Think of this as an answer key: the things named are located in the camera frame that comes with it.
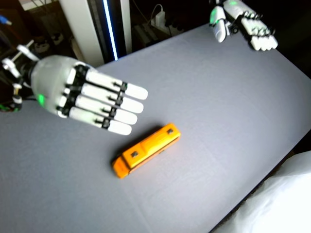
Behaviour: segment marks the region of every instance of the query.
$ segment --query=robotic hand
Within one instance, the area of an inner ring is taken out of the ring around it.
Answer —
[[[99,73],[70,57],[54,55],[39,60],[27,47],[19,48],[32,60],[27,77],[21,76],[12,60],[2,61],[3,67],[17,78],[13,84],[13,101],[17,106],[22,102],[18,90],[29,84],[39,104],[50,113],[114,133],[131,132],[130,125],[137,121],[134,113],[141,113],[143,104],[129,97],[144,100],[147,90]]]
[[[216,0],[216,7],[210,14],[210,25],[219,43],[226,36],[237,33],[238,28],[254,50],[271,50],[277,48],[274,30],[269,29],[250,7],[240,0]]]

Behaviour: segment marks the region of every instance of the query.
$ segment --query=gray table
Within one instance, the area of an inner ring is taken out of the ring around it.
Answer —
[[[311,81],[277,51],[207,26],[99,69],[149,91],[130,136],[27,102],[1,114],[0,232],[203,233],[311,128]],[[182,137],[127,178],[110,161],[173,122]]]

